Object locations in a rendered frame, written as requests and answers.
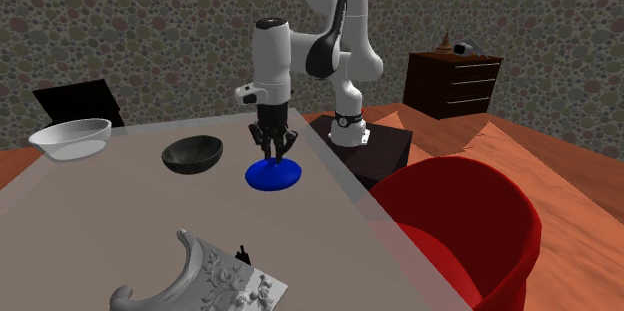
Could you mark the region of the dark brown chest of drawers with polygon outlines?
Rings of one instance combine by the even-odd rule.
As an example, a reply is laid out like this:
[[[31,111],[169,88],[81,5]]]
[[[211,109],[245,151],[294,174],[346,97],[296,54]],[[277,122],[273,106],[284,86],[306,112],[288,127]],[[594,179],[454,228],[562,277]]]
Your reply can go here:
[[[485,113],[502,61],[473,39],[445,36],[435,50],[409,55],[403,103],[437,120]]]

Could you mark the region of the dark grey bowl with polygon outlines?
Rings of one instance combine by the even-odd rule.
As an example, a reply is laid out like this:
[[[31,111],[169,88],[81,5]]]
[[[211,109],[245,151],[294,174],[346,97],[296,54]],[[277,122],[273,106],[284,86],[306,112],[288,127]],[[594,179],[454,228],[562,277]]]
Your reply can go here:
[[[163,164],[172,172],[193,175],[212,168],[221,158],[223,142],[214,136],[196,135],[168,145],[161,154]]]

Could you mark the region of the blue round dish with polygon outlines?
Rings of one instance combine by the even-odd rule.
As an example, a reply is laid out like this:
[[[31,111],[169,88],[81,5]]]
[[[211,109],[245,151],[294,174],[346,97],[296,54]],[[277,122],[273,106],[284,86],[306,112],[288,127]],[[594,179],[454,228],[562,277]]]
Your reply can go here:
[[[272,157],[253,163],[245,173],[245,180],[259,191],[280,191],[295,185],[301,174],[301,167],[293,160],[283,158],[277,162]]]

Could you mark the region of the dark robot stand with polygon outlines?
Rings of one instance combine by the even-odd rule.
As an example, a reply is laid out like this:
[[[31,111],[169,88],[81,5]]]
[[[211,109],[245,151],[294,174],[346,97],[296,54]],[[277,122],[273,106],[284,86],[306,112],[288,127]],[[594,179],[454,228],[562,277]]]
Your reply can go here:
[[[321,115],[310,126],[367,190],[407,165],[411,131],[368,124],[371,135],[366,145],[341,147],[329,139],[332,121],[332,116]]]

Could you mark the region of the white ornate carved ornament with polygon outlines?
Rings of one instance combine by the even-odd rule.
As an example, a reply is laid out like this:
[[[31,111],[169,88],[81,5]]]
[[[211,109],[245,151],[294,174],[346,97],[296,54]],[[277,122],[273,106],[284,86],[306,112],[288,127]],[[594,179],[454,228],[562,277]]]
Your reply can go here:
[[[287,284],[184,229],[176,235],[186,251],[176,280],[142,300],[123,285],[112,294],[110,311],[275,311]]]

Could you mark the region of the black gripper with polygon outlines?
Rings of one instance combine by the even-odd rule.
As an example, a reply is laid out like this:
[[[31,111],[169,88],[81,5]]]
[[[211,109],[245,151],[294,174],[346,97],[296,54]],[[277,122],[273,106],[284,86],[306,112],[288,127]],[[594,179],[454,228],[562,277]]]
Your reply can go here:
[[[287,127],[288,104],[278,105],[257,104],[258,123],[254,122],[248,126],[252,138],[264,153],[265,159],[271,158],[271,137],[265,135],[262,128],[277,129],[273,136],[273,143],[276,150],[276,163],[282,162],[283,156],[291,149],[298,137],[296,131],[291,131]]]

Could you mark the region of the white bowl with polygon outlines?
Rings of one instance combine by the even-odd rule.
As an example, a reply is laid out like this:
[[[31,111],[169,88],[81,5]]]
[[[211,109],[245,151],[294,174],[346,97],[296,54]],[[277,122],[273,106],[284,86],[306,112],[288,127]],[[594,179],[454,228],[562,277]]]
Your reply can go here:
[[[103,150],[111,131],[112,122],[108,119],[79,119],[39,130],[28,141],[52,160],[71,161]]]

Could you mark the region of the black flat panel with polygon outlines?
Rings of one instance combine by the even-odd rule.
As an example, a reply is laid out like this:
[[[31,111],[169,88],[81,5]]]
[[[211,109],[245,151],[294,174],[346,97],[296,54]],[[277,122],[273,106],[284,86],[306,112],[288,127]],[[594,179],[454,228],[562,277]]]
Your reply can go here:
[[[125,126],[104,79],[38,89],[33,94],[52,119],[50,126],[89,118],[108,119],[113,127]]]

